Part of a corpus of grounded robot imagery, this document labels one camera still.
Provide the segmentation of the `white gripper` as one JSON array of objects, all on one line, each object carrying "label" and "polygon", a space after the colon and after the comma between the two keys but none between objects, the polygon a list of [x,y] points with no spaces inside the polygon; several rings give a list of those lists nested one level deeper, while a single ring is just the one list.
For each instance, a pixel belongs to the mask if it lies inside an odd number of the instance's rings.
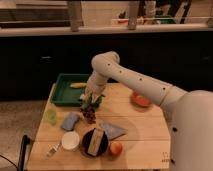
[{"label": "white gripper", "polygon": [[84,92],[84,100],[87,101],[89,98],[92,98],[92,101],[95,102],[102,93],[102,88],[100,86],[87,86]]}]

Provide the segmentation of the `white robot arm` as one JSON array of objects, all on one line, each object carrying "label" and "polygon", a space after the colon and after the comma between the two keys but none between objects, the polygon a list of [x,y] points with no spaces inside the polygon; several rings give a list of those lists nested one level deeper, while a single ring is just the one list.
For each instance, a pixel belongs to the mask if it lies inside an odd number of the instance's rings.
[{"label": "white robot arm", "polygon": [[114,51],[94,56],[91,66],[86,98],[96,100],[112,78],[172,115],[170,171],[213,171],[213,92],[186,91],[127,69]]}]

